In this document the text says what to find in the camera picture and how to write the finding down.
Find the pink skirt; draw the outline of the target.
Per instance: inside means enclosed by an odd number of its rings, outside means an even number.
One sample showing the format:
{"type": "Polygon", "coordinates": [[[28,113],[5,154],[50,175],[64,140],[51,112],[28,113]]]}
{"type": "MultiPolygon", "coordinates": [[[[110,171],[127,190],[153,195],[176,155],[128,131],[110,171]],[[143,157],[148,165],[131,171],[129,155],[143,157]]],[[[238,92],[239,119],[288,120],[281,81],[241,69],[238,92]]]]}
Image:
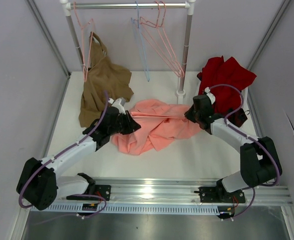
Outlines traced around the pink skirt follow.
{"type": "Polygon", "coordinates": [[[138,156],[149,150],[160,151],[175,140],[189,139],[200,132],[198,124],[185,117],[189,106],[167,104],[157,99],[139,101],[129,110],[141,128],[128,135],[116,134],[111,142],[119,152],[138,156]]]}

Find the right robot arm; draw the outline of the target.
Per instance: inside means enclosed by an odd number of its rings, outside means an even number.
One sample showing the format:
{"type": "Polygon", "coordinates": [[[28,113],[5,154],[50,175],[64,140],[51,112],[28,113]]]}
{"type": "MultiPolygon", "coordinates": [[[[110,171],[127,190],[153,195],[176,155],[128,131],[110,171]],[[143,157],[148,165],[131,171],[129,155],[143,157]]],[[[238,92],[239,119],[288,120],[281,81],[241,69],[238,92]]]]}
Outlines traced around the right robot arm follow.
{"type": "Polygon", "coordinates": [[[185,117],[197,123],[210,135],[228,143],[240,154],[240,170],[216,182],[215,186],[201,186],[197,190],[202,203],[245,202],[244,189],[278,180],[282,167],[274,145],[269,137],[249,135],[221,114],[215,113],[208,95],[193,97],[193,105],[185,117]]]}

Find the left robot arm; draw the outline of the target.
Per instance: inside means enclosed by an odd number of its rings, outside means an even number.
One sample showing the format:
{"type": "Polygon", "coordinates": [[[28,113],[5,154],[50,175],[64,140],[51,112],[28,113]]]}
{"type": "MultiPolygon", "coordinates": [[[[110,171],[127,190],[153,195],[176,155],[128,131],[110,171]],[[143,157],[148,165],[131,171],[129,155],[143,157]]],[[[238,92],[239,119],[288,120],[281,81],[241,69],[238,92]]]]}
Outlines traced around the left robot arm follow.
{"type": "Polygon", "coordinates": [[[63,173],[87,155],[93,154],[110,141],[115,134],[129,135],[141,126],[127,110],[109,106],[86,128],[82,135],[61,152],[38,160],[26,161],[17,185],[19,205],[34,206],[42,211],[57,198],[71,200],[97,200],[96,182],[85,173],[75,177],[63,177],[63,173]]]}

